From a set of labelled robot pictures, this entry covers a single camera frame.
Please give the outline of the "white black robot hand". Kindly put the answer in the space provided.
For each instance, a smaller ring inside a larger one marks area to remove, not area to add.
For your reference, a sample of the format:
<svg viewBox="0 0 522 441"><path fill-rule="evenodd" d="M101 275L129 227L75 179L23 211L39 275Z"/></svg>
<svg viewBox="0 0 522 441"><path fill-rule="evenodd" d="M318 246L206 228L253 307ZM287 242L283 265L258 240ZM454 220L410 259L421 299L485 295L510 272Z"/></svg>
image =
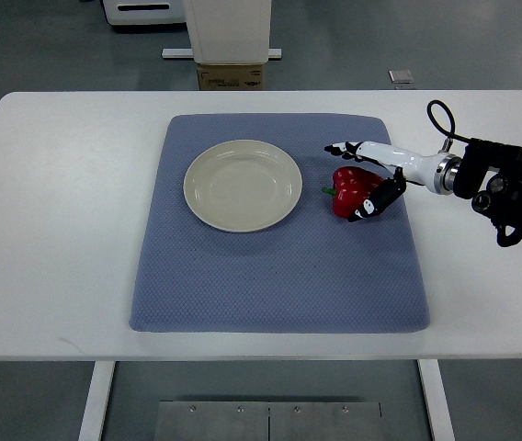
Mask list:
<svg viewBox="0 0 522 441"><path fill-rule="evenodd" d="M351 215L349 222L360 221L381 215L393 202L400 198L409 184L426 187L439 195L453 192L453 180L459 170L461 159L448 152L422 156L389 144L362 141L338 142L324 150L345 160L371 163L391 173L376 187Z"/></svg>

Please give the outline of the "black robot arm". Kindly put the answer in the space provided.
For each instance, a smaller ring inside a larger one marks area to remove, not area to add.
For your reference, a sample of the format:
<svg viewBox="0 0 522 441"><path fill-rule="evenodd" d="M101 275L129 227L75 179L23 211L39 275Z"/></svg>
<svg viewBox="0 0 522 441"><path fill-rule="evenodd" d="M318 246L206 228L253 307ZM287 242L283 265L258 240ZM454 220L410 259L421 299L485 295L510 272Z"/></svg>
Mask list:
<svg viewBox="0 0 522 441"><path fill-rule="evenodd" d="M458 135L449 107L440 100L430 101L426 113L434 127L446 136L442 153L448 154L454 141L466 144L462 157L450 154L437 166L435 188L469 199L471 208L495 227L499 246L520 243L522 147Z"/></svg>

